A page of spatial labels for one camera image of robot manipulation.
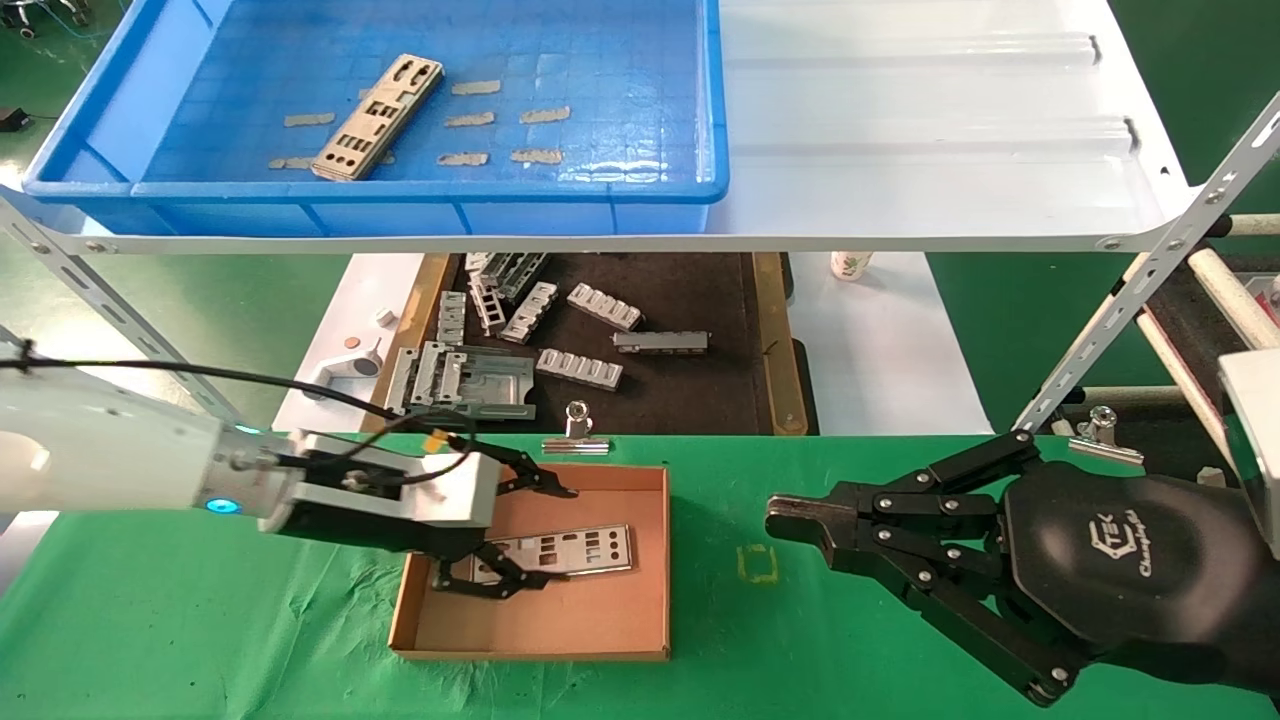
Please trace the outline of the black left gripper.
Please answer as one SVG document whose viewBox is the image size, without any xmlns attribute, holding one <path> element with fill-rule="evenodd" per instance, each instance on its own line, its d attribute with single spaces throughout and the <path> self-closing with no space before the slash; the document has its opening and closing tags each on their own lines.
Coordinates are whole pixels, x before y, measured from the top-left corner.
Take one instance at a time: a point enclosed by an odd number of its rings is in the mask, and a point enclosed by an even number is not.
<svg viewBox="0 0 1280 720">
<path fill-rule="evenodd" d="M 488 457 L 513 471 L 513 478 L 500 480 L 495 495 L 530 489 L 556 498 L 576 498 L 579 492 L 564 487 L 558 475 L 538 465 L 521 450 L 488 446 Z M 262 532 L 307 541 L 320 541 L 361 548 L 385 550 L 393 553 L 421 553 L 434 562 L 431 588 L 447 594 L 483 600 L 507 600 L 520 591 L 541 591 L 550 582 L 550 571 L 521 568 L 503 550 L 485 537 L 483 528 L 434 527 L 407 518 L 371 512 L 342 503 L 315 498 L 288 498 L 262 514 Z M 499 580 L 485 585 L 457 579 L 452 565 L 475 556 L 490 568 Z"/>
</svg>

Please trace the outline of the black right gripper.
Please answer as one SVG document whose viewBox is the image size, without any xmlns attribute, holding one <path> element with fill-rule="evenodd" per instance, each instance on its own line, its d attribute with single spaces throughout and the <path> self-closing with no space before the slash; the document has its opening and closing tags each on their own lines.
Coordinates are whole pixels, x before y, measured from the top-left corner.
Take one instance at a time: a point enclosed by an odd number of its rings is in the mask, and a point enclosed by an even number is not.
<svg viewBox="0 0 1280 720">
<path fill-rule="evenodd" d="M 841 480 L 819 498 L 774 495 L 776 539 L 812 544 L 832 571 L 867 577 L 1037 706 L 1070 691 L 1082 659 L 1036 638 L 988 598 L 1012 597 L 1002 556 L 892 527 L 983 527 L 978 491 L 1039 464 L 1025 432 L 887 484 Z M 1239 489 L 1042 465 L 1002 497 L 1021 593 L 1102 664 L 1181 684 L 1276 691 L 1277 560 Z"/>
</svg>

